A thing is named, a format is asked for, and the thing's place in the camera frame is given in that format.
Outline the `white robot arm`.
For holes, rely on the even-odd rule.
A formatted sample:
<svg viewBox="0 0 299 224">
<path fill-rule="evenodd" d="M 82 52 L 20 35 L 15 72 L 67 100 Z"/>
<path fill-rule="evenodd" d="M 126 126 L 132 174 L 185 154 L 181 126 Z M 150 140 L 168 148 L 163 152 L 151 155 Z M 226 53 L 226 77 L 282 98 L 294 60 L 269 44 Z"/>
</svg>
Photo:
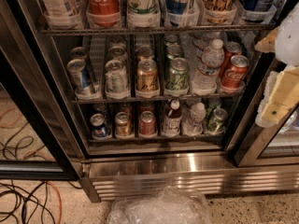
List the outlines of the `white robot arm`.
<svg viewBox="0 0 299 224">
<path fill-rule="evenodd" d="M 255 123 L 268 128 L 282 121 L 299 103 L 299 3 L 255 49 L 274 52 L 276 59 L 286 64 L 283 71 L 270 73 L 258 108 Z"/>
</svg>

